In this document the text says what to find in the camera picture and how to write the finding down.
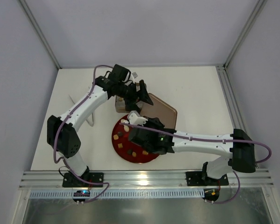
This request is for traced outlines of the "gold tin box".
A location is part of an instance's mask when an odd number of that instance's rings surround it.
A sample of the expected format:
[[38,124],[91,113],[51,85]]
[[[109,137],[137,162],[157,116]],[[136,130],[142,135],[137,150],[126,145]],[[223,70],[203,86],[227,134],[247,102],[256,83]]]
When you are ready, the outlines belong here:
[[[136,83],[136,90],[140,90],[140,84],[139,83]],[[143,107],[143,102],[137,102],[136,104],[140,110],[142,109]],[[126,105],[125,105],[125,102],[123,100],[123,98],[119,97],[119,96],[115,96],[115,109],[116,109],[116,112],[118,113],[129,113],[130,111],[127,111],[126,110]]]

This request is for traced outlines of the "gold tin lid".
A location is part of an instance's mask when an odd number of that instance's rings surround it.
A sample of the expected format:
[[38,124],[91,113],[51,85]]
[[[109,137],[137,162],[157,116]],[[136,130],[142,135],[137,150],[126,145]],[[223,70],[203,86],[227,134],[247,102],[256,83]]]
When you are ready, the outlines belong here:
[[140,112],[142,117],[158,118],[165,128],[175,129],[177,110],[152,93],[148,94],[154,105],[144,103]]

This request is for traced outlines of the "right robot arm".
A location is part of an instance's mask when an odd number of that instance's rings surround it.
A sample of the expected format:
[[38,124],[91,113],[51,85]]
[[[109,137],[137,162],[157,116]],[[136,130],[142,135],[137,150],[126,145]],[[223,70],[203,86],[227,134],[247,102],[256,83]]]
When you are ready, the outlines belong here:
[[218,180],[232,171],[256,171],[254,143],[241,129],[234,129],[231,134],[201,135],[165,128],[158,118],[129,118],[126,124],[132,128],[128,140],[151,154],[195,152],[217,155],[217,159],[203,164],[201,179],[204,182]]

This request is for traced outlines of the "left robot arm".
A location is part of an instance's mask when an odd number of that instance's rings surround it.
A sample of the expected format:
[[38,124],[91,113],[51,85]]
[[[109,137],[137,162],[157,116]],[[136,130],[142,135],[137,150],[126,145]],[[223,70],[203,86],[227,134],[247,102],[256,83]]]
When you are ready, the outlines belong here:
[[138,102],[153,105],[145,83],[136,83],[129,69],[115,64],[103,76],[94,76],[91,88],[61,116],[47,120],[47,143],[53,148],[54,163],[63,161],[68,173],[63,176],[63,187],[102,187],[104,182],[90,173],[79,149],[81,141],[77,134],[86,119],[111,97],[123,98],[126,111],[141,109]]

